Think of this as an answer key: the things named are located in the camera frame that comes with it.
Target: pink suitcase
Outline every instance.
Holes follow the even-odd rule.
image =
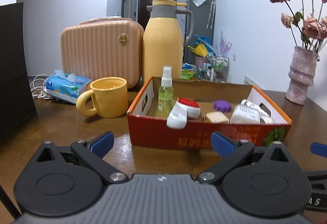
[[[131,19],[92,20],[64,29],[63,70],[93,80],[118,76],[134,87],[142,75],[143,27]]]

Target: vase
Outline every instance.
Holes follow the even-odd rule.
[[[316,72],[318,54],[295,46],[293,59],[288,76],[291,81],[286,92],[286,98],[293,103],[304,105],[307,98],[308,87],[313,85]]]

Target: purple bottle cap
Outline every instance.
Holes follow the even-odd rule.
[[[216,100],[214,102],[214,110],[221,112],[230,112],[232,110],[232,106],[226,100]]]

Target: mug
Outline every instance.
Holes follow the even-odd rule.
[[[93,81],[90,90],[83,92],[77,99],[77,111],[84,116],[99,115],[114,118],[127,112],[127,81],[120,77],[105,77]],[[93,108],[87,109],[85,103],[92,97]]]

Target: bottle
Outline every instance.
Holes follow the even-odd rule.
[[[158,92],[158,117],[167,118],[173,109],[173,86],[171,79],[171,66],[162,69],[161,86]]]

